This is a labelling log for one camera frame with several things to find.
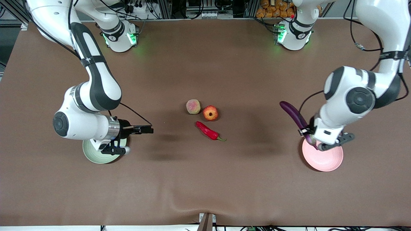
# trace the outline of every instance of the wire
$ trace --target wire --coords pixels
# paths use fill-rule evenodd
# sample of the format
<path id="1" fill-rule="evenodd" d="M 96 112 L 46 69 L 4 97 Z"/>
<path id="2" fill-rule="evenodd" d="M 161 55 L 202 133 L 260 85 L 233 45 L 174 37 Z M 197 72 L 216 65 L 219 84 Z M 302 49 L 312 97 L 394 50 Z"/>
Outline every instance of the wire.
<path id="1" fill-rule="evenodd" d="M 267 24 L 264 22 L 263 18 L 261 18 L 261 22 L 263 22 L 263 25 L 266 27 L 266 29 L 267 29 L 268 31 L 270 31 L 271 33 L 275 34 L 274 31 L 272 31 L 272 30 L 270 30 L 270 29 L 268 28 L 268 26 L 267 26 Z"/>
<path id="2" fill-rule="evenodd" d="M 315 96 L 315 95 L 318 95 L 318 94 L 320 94 L 320 93 L 322 93 L 322 92 L 324 92 L 324 90 L 321 90 L 321 91 L 319 91 L 319 92 L 316 92 L 316 93 L 310 95 L 309 97 L 307 97 L 307 98 L 302 102 L 302 104 L 301 104 L 301 106 L 300 106 L 300 109 L 298 110 L 298 115 L 299 115 L 299 116 L 301 115 L 302 107 L 304 106 L 305 102 L 307 102 L 307 100 L 309 100 L 311 97 L 313 97 L 313 96 Z"/>
<path id="3" fill-rule="evenodd" d="M 139 30 L 139 35 L 141 35 L 141 33 L 143 33 L 145 22 L 146 21 L 143 22 L 143 25 L 141 26 L 141 29 Z"/>
<path id="4" fill-rule="evenodd" d="M 192 18 L 192 19 L 198 18 L 198 17 L 203 13 L 203 9 L 204 9 L 204 2 L 203 2 L 203 0 L 199 0 L 199 12 L 198 12 L 198 14 L 197 14 L 194 18 Z"/>
<path id="5" fill-rule="evenodd" d="M 223 8 L 223 7 L 224 7 L 223 4 L 221 4 L 221 5 L 219 6 L 219 5 L 218 5 L 218 1 L 219 1 L 219 0 L 215 0 L 215 1 L 214 1 L 214 6 L 215 6 L 217 9 L 219 9 L 219 10 L 222 10 L 222 9 L 224 9 L 224 10 L 230 10 L 230 9 L 233 8 L 233 2 L 231 2 L 231 5 L 228 5 L 228 7 Z"/>
<path id="6" fill-rule="evenodd" d="M 181 1 L 180 1 L 180 5 L 179 5 L 180 14 L 183 16 L 183 18 L 189 18 L 189 17 L 187 17 L 186 14 L 183 12 L 183 8 L 184 8 L 184 7 L 182 7 L 183 2 L 184 2 L 184 0 L 181 0 Z M 196 15 L 194 18 L 189 18 L 189 19 L 196 19 L 196 18 L 198 18 L 198 17 L 203 13 L 203 10 L 204 10 L 204 2 L 203 2 L 203 0 L 199 0 L 199 12 L 197 13 L 197 15 Z"/>
<path id="7" fill-rule="evenodd" d="M 65 46 L 64 44 L 62 44 L 61 42 L 59 42 L 57 39 L 55 39 L 54 37 L 52 37 L 50 34 L 48 34 L 46 31 L 43 30 L 43 28 L 41 28 L 33 19 L 33 16 L 28 12 L 27 7 L 25 4 L 23 4 L 24 7 L 24 11 L 26 12 L 26 14 L 29 16 L 30 20 L 34 23 L 34 25 L 36 25 L 36 27 L 43 32 L 45 35 L 47 35 L 49 38 L 51 38 L 53 41 L 55 41 L 57 44 L 59 44 L 60 46 L 62 46 L 64 49 L 68 50 L 70 53 L 72 53 L 73 55 L 75 55 L 78 59 L 81 59 L 80 56 L 75 53 L 74 51 L 72 51 L 70 48 L 68 48 L 67 46 Z"/>
<path id="8" fill-rule="evenodd" d="M 71 30 L 72 30 L 72 26 L 70 23 L 70 16 L 72 14 L 72 7 L 73 7 L 73 0 L 70 1 L 70 5 L 69 5 L 69 15 L 68 15 L 68 19 L 67 19 L 67 23 L 68 23 L 68 28 L 70 30 L 70 36 L 71 36 Z"/>
<path id="9" fill-rule="evenodd" d="M 398 75 L 399 75 L 399 78 L 400 78 L 401 81 L 402 81 L 402 84 L 404 84 L 405 95 L 404 95 L 403 97 L 401 97 L 401 98 L 396 99 L 395 101 L 405 99 L 405 98 L 408 96 L 408 94 L 409 94 L 408 85 L 407 85 L 407 83 L 406 83 L 405 80 L 404 80 L 404 76 L 402 75 L 402 73 L 398 73 Z"/>
<path id="10" fill-rule="evenodd" d="M 351 18 L 347 18 L 346 14 L 347 14 L 348 8 L 350 7 L 351 3 L 353 3 L 353 7 L 351 8 Z M 351 39 L 353 40 L 354 44 L 357 44 L 357 42 L 354 38 L 354 35 L 353 35 L 353 23 L 356 23 L 356 24 L 359 24 L 359 25 L 363 25 L 363 24 L 361 22 L 353 20 L 355 3 L 356 3 L 356 0 L 354 0 L 354 1 L 350 0 L 350 2 L 348 3 L 347 8 L 344 11 L 343 18 L 350 22 Z M 375 37 L 379 41 L 380 48 L 379 49 L 372 49 L 372 50 L 362 49 L 362 51 L 382 51 L 383 48 L 382 48 L 382 43 L 381 43 L 381 40 L 380 40 L 379 36 L 374 31 L 372 31 L 372 32 L 374 33 Z"/>
<path id="11" fill-rule="evenodd" d="M 112 10 L 112 11 L 118 13 L 118 14 L 122 14 L 122 15 L 125 15 L 125 16 L 133 17 L 133 18 L 136 18 L 136 19 L 138 19 L 138 20 L 142 20 L 141 18 L 139 18 L 139 17 L 137 17 L 137 16 L 125 14 L 125 13 L 123 13 L 123 12 L 120 12 L 120 11 L 118 11 L 118 10 L 114 10 L 114 9 L 110 8 L 109 5 L 107 5 L 103 0 L 100 0 L 100 2 L 102 2 L 102 3 L 103 3 L 106 7 L 108 7 L 110 10 Z"/>
<path id="12" fill-rule="evenodd" d="M 2 10 L 4 10 L 3 11 L 3 13 L 1 13 L 1 15 L 0 15 L 0 18 L 1 17 L 3 17 L 3 15 L 6 13 L 6 8 L 4 8 L 4 7 L 2 7 L 2 6 L 0 6 L 1 8 L 0 8 L 0 12 L 2 11 Z"/>
<path id="13" fill-rule="evenodd" d="M 351 9 L 351 18 L 347 18 L 347 17 L 346 17 L 346 14 L 347 14 L 348 8 L 350 7 L 351 3 L 353 3 L 353 7 L 352 7 L 352 9 Z M 352 25 L 353 25 L 352 23 L 356 23 L 356 24 L 359 24 L 359 25 L 363 25 L 363 24 L 362 24 L 361 22 L 358 22 L 358 21 L 353 20 L 355 3 L 356 3 L 356 0 L 350 0 L 350 2 L 348 3 L 347 8 L 346 8 L 345 11 L 344 11 L 343 18 L 344 18 L 345 20 L 347 20 L 347 21 L 350 22 L 350 34 L 351 34 L 351 39 L 353 40 L 353 42 L 354 42 L 354 44 L 356 45 L 356 47 L 358 47 L 357 45 L 361 45 L 361 44 L 358 44 L 358 43 L 356 42 L 356 40 L 354 39 L 353 30 L 352 30 Z M 377 38 L 378 45 L 380 46 L 380 48 L 379 48 L 379 49 L 372 49 L 372 50 L 367 50 L 367 49 L 364 49 L 364 48 L 362 48 L 362 49 L 360 48 L 360 49 L 361 49 L 362 51 L 380 51 L 380 54 L 381 54 L 381 53 L 383 52 L 383 45 L 382 45 L 381 39 L 380 39 L 380 37 L 379 37 L 374 31 L 372 31 L 372 32 L 374 33 L 375 37 Z M 379 64 L 380 64 L 380 60 L 377 61 L 377 63 L 370 69 L 370 71 L 373 71 Z"/>
<path id="14" fill-rule="evenodd" d="M 252 18 L 252 19 L 256 20 L 258 23 L 263 24 L 264 27 L 265 27 L 268 31 L 270 31 L 271 33 L 273 33 L 273 34 L 278 34 L 277 32 L 272 31 L 272 30 L 270 30 L 270 29 L 268 28 L 268 26 L 274 26 L 274 24 L 264 22 L 263 18 L 261 18 L 261 20 L 259 20 L 258 18 L 254 17 L 254 16 L 247 16 L 246 18 Z"/>
<path id="15" fill-rule="evenodd" d="M 291 21 L 288 21 L 287 19 L 285 19 L 285 18 L 283 18 L 283 17 L 280 17 L 280 16 L 278 16 L 278 18 L 281 18 L 282 20 L 284 20 L 284 21 L 286 21 L 286 22 L 289 22 L 289 23 L 294 22 L 294 20 L 293 20 L 293 19 L 292 19 Z"/>
<path id="16" fill-rule="evenodd" d="M 157 12 L 156 12 L 155 9 L 154 9 L 152 0 L 146 0 L 146 3 L 148 3 L 148 2 L 150 2 L 150 5 L 151 5 L 151 10 L 149 9 L 149 10 L 150 10 L 150 13 L 151 13 L 154 17 L 156 17 L 157 19 L 161 19 L 160 16 L 158 16 Z"/>
<path id="17" fill-rule="evenodd" d="M 133 110 L 131 107 L 125 105 L 124 103 L 120 102 L 121 105 L 125 106 L 126 108 L 128 108 L 130 111 L 134 112 L 134 114 L 138 115 L 140 118 L 142 118 L 144 121 L 146 121 L 148 124 L 150 124 L 151 126 L 153 125 L 152 123 L 150 123 L 148 120 L 146 120 L 143 116 L 141 116 L 140 114 L 138 114 L 135 110 Z"/>

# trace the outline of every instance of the peach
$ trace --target peach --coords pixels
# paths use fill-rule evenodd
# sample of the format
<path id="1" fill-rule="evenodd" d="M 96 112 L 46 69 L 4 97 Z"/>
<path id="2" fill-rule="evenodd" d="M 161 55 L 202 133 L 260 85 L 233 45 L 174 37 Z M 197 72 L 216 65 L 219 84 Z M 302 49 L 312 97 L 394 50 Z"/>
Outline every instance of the peach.
<path id="1" fill-rule="evenodd" d="M 187 107 L 188 113 L 195 115 L 201 110 L 200 102 L 196 99 L 190 99 L 185 106 Z"/>
<path id="2" fill-rule="evenodd" d="M 206 120 L 213 121 L 218 117 L 217 108 L 215 108 L 213 105 L 207 106 L 203 110 L 203 115 Z"/>

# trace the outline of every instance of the green led light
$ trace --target green led light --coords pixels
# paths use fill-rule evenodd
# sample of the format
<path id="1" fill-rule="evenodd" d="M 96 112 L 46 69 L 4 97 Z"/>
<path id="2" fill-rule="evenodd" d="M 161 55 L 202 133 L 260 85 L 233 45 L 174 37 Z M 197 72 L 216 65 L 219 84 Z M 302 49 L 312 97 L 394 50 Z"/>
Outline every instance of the green led light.
<path id="1" fill-rule="evenodd" d="M 129 33 L 127 33 L 127 37 L 129 38 L 130 43 L 131 43 L 132 45 L 136 44 L 136 36 L 135 36 L 134 34 L 129 34 Z"/>
<path id="2" fill-rule="evenodd" d="M 283 29 L 281 34 L 278 36 L 278 42 L 284 42 L 284 38 L 287 35 L 287 30 Z"/>
<path id="3" fill-rule="evenodd" d="M 310 35 L 311 35 L 311 32 L 307 35 L 307 40 L 305 41 L 305 43 L 308 43 Z"/>
<path id="4" fill-rule="evenodd" d="M 104 38 L 104 40 L 106 41 L 106 44 L 107 44 L 107 46 L 109 45 L 109 42 L 107 41 L 107 38 L 106 38 L 106 36 L 103 34 L 103 38 Z"/>

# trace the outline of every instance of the cable connector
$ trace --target cable connector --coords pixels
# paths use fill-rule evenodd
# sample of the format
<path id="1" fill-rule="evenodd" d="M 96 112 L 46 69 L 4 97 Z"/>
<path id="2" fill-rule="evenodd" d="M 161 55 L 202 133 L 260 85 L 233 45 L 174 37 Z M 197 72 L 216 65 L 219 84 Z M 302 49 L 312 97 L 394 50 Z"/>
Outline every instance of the cable connector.
<path id="1" fill-rule="evenodd" d="M 360 43 L 354 43 L 354 45 L 358 48 L 358 49 L 360 49 L 360 50 L 365 50 L 365 48 L 364 48 L 364 46 L 362 45 L 362 44 L 360 44 Z"/>

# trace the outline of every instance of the brown tablecloth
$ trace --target brown tablecloth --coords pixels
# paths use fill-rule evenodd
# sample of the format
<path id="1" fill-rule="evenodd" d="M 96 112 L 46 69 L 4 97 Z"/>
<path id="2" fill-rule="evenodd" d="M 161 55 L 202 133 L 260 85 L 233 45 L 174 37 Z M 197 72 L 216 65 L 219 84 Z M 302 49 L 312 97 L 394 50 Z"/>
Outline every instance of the brown tablecloth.
<path id="1" fill-rule="evenodd" d="M 275 46 L 255 21 L 150 22 L 125 53 L 87 25 L 122 102 L 155 133 L 131 137 L 131 153 L 108 165 L 88 161 L 81 141 L 59 137 L 52 117 L 65 90 L 88 75 L 30 25 L 0 83 L 0 225 L 184 224 L 212 212 L 218 224 L 238 226 L 411 226 L 411 97 L 347 126 L 356 139 L 327 173 L 304 164 L 297 127 L 278 105 L 298 106 L 341 65 L 373 66 L 378 52 L 356 49 L 348 22 L 319 20 L 294 52 Z M 354 34 L 376 48 L 366 28 L 354 26 Z M 189 99 L 219 108 L 219 120 L 206 124 L 227 142 L 194 126 L 203 118 L 185 112 Z M 314 97 L 303 115 L 324 101 Z M 122 106 L 113 113 L 143 124 Z"/>

